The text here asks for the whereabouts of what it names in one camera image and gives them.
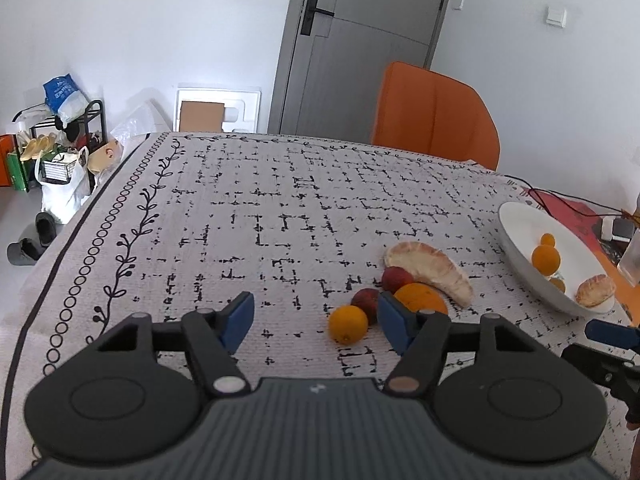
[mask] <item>black cable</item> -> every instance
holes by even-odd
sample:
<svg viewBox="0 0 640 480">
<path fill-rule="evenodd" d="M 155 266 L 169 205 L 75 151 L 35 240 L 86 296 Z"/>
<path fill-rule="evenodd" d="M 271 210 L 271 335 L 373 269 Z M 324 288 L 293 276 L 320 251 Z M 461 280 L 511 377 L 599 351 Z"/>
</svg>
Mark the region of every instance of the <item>black cable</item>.
<svg viewBox="0 0 640 480">
<path fill-rule="evenodd" d="M 551 196 L 555 196 L 560 202 L 562 202 L 569 209 L 571 209 L 572 211 L 578 213 L 579 215 L 585 216 L 585 217 L 615 216 L 615 217 L 622 218 L 622 217 L 626 216 L 620 209 L 616 209 L 616 208 L 610 207 L 608 205 L 600 204 L 600 203 L 594 202 L 592 200 L 587 200 L 586 198 L 582 198 L 580 196 L 568 195 L 566 193 L 560 193 L 559 191 L 553 191 L 553 190 L 550 190 L 550 189 L 542 189 L 542 188 L 539 188 L 539 187 L 534 187 L 529 182 L 527 182 L 523 178 L 520 178 L 519 176 L 505 175 L 505 177 L 512 178 L 513 180 L 519 180 L 519 181 L 523 182 L 524 184 L 526 184 L 527 186 L 529 186 L 529 191 L 528 191 L 529 195 L 531 195 L 533 197 L 532 192 L 535 192 L 536 196 L 538 197 L 538 201 L 539 201 L 540 205 L 544 208 L 544 210 L 547 212 L 547 214 L 549 216 L 553 217 L 553 218 L 555 218 L 555 217 L 551 214 L 551 211 L 549 211 L 549 208 L 546 206 L 544 199 L 540 196 L 540 192 L 547 193 L 547 194 L 549 194 Z M 583 202 L 588 202 L 590 204 L 597 205 L 597 206 L 602 207 L 604 209 L 617 211 L 618 214 L 607 213 L 607 214 L 604 214 L 604 215 L 599 215 L 599 214 L 583 213 L 582 211 L 577 210 L 575 207 L 573 207 L 571 204 L 569 204 L 567 202 L 567 200 L 562 198 L 563 196 L 568 197 L 568 198 L 575 198 L 576 200 L 581 200 Z"/>
</svg>

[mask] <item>orange fruit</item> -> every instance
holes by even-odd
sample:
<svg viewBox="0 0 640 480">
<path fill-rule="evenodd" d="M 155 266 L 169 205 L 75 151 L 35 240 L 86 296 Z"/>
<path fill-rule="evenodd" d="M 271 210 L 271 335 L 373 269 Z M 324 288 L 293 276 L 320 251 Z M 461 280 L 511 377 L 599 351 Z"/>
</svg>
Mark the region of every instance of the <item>orange fruit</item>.
<svg viewBox="0 0 640 480">
<path fill-rule="evenodd" d="M 564 293 L 566 291 L 566 286 L 564 286 L 564 282 L 560 278 L 549 278 L 549 281 L 559 288 L 560 292 Z"/>
<path fill-rule="evenodd" d="M 540 245 L 556 246 L 556 238 L 551 233 L 544 233 L 540 238 Z"/>
<path fill-rule="evenodd" d="M 396 300 L 411 312 L 428 309 L 443 314 L 449 314 L 447 304 L 434 288 L 424 283 L 409 283 L 401 286 L 394 294 Z"/>
<path fill-rule="evenodd" d="M 545 276 L 551 276 L 560 268 L 560 253 L 550 245 L 539 245 L 533 249 L 531 264 Z"/>
<path fill-rule="evenodd" d="M 367 315 L 357 306 L 339 306 L 329 315 L 329 334 L 342 345 L 360 341 L 367 333 L 367 328 Z"/>
</svg>

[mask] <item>gray door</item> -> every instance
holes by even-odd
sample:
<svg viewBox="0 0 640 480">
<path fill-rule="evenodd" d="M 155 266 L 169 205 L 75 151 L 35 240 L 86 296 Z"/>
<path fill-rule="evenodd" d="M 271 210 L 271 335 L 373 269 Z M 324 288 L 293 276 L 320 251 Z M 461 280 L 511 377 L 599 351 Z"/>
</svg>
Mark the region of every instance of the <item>gray door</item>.
<svg viewBox="0 0 640 480">
<path fill-rule="evenodd" d="M 440 0 L 318 0 L 316 7 L 300 15 L 280 132 L 368 142 L 385 68 L 396 60 L 424 65 Z"/>
</svg>

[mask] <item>white plate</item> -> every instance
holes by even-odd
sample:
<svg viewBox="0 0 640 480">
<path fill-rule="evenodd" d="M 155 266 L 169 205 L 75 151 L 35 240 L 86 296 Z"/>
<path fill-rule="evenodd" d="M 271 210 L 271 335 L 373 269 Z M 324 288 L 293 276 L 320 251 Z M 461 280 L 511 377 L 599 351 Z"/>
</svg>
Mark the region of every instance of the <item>white plate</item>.
<svg viewBox="0 0 640 480">
<path fill-rule="evenodd" d="M 520 279 L 541 300 L 560 312 L 586 318 L 606 314 L 613 308 L 616 303 L 614 297 L 593 308 L 575 303 L 575 293 L 580 284 L 591 276 L 605 274 L 605 271 L 580 238 L 555 218 L 520 202 L 502 204 L 498 218 L 500 244 L 508 261 Z M 556 249 L 561 259 L 558 272 L 564 280 L 565 293 L 560 292 L 531 265 L 531 253 L 544 233 L 551 233 L 556 238 Z"/>
</svg>

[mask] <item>black door handle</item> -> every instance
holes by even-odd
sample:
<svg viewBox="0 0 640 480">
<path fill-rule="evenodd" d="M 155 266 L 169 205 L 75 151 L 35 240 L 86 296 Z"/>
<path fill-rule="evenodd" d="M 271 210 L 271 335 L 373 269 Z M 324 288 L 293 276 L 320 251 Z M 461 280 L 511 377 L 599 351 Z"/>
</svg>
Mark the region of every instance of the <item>black door handle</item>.
<svg viewBox="0 0 640 480">
<path fill-rule="evenodd" d="M 300 34 L 302 36 L 311 36 L 311 27 L 313 27 L 316 12 L 318 14 L 324 14 L 325 16 L 335 16 L 335 12 L 318 9 L 318 7 L 316 7 L 317 5 L 318 0 L 306 0 L 305 13 L 302 16 L 302 27 L 300 27 Z"/>
</svg>

